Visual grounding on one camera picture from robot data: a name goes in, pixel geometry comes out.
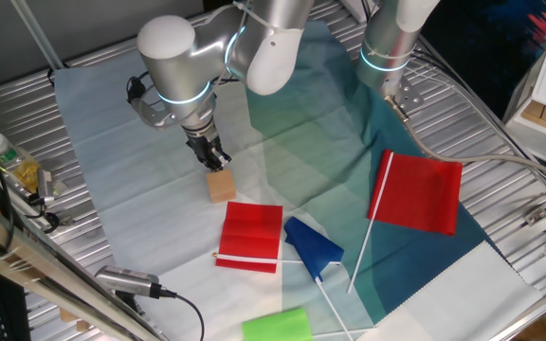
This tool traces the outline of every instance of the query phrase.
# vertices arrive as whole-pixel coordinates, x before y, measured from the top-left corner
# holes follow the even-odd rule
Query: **green flag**
[[[312,341],[303,308],[262,317],[242,324],[244,341]]]

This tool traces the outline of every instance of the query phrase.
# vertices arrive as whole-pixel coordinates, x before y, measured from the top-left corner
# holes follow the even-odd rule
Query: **teal cloth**
[[[308,23],[290,81],[274,95],[248,91],[252,126],[264,143],[267,180],[308,212],[345,250],[349,274],[368,227],[368,205],[385,149],[422,156],[374,91],[361,83],[344,46],[322,22]],[[463,206],[448,237],[375,223],[355,288],[376,323],[473,247],[487,240]],[[283,267],[283,288],[292,276]],[[283,296],[283,306],[297,298]]]

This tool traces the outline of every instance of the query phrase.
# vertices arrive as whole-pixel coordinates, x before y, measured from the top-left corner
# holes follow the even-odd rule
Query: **red flag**
[[[383,152],[368,218],[453,236],[463,165]]]
[[[219,252],[223,255],[276,259],[282,234],[282,207],[229,202]],[[275,273],[277,264],[216,260],[216,266]]]

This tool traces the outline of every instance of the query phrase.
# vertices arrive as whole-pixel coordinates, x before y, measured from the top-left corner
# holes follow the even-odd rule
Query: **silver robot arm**
[[[137,45],[166,110],[156,111],[144,103],[145,89],[139,81],[142,88],[128,91],[128,102],[152,127],[165,129],[179,123],[197,159],[213,171],[221,170],[230,157],[223,152],[214,126],[210,81],[227,71],[259,95],[281,89],[294,70],[313,3],[254,0],[250,9],[234,3],[216,10],[198,28],[177,16],[155,18],[138,33]],[[357,75],[364,83],[383,97],[399,94],[404,66],[438,3],[383,1],[369,20],[361,47]]]
[[[138,33],[137,46],[166,110],[154,110],[142,96],[128,101],[157,129],[180,123],[199,161],[221,170],[230,157],[211,115],[215,96],[210,81],[227,70],[259,95],[281,89],[294,70],[313,2],[254,0],[250,9],[226,6],[198,28],[178,16],[153,19]],[[244,11],[249,13],[245,20]]]
[[[370,18],[361,44],[357,76],[383,98],[397,98],[416,39],[439,2],[384,0]]]

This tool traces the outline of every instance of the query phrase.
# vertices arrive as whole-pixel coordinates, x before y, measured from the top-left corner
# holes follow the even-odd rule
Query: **metal table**
[[[199,26],[206,17],[194,18],[191,23]],[[365,24],[359,24],[338,1],[317,0],[310,19],[324,20],[346,46],[352,59],[358,58]],[[135,49],[136,40],[133,39],[78,58],[68,65],[95,65]],[[500,122],[479,99],[464,92],[471,98],[472,105],[448,84],[429,79],[435,76],[454,84],[430,65],[413,61],[409,69],[419,73],[407,71],[406,76],[423,99],[422,108],[410,111],[409,115],[418,135],[434,151],[451,156],[519,153],[518,146],[506,138]],[[54,180],[62,180],[69,187],[50,211],[72,217],[73,223],[59,227],[50,235],[52,240],[91,273],[105,264],[114,264],[46,71],[0,86],[0,132],[52,170]],[[524,220],[526,213],[546,201],[544,179],[515,164],[497,161],[470,164],[464,167],[460,198],[524,280],[546,294],[546,258],[541,256],[546,242],[546,222],[542,227],[533,228]],[[103,337],[93,327],[88,332],[76,332],[74,324],[60,321],[55,305],[35,294],[27,293],[27,308],[33,340]],[[544,312],[546,299],[507,329],[505,335],[518,331]]]

